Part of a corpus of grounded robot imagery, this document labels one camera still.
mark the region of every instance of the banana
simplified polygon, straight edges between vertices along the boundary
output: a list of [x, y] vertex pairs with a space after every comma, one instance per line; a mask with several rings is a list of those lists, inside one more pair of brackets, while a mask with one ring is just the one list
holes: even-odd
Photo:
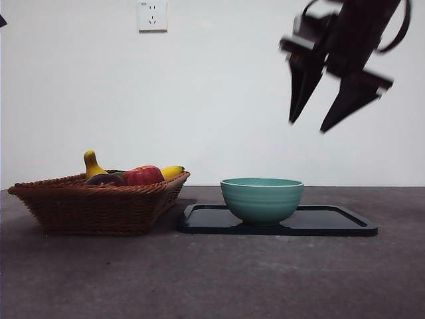
[[84, 153], [84, 163], [86, 164], [86, 177], [91, 178], [98, 174], [108, 174], [106, 170], [101, 168], [96, 161], [96, 154], [90, 150]]
[[183, 166], [169, 166], [161, 169], [161, 173], [164, 179], [167, 181], [182, 174], [184, 170], [185, 168]]

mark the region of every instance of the wall socket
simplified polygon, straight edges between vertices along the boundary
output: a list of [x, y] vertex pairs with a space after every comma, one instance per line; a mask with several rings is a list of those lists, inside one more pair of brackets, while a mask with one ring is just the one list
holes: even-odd
[[139, 0], [137, 23], [139, 32], [167, 31], [167, 0]]

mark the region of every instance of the apple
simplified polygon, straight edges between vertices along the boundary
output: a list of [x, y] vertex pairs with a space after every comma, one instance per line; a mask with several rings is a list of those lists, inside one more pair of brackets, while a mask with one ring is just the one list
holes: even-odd
[[149, 185], [164, 181], [161, 170], [154, 165], [139, 166], [125, 171], [123, 178], [128, 186]]

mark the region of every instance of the wicker basket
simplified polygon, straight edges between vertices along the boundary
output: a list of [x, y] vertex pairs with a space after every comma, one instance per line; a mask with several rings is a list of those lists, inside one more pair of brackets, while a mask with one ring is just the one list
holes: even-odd
[[143, 235], [176, 203], [190, 173], [146, 186], [84, 186], [86, 174], [17, 183], [16, 195], [45, 233]]

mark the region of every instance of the ceramic bowl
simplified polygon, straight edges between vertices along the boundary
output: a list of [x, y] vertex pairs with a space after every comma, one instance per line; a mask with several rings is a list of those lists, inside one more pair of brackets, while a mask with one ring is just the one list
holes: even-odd
[[232, 178], [220, 183], [224, 202], [249, 225], [277, 225], [297, 209], [304, 184], [278, 178]]

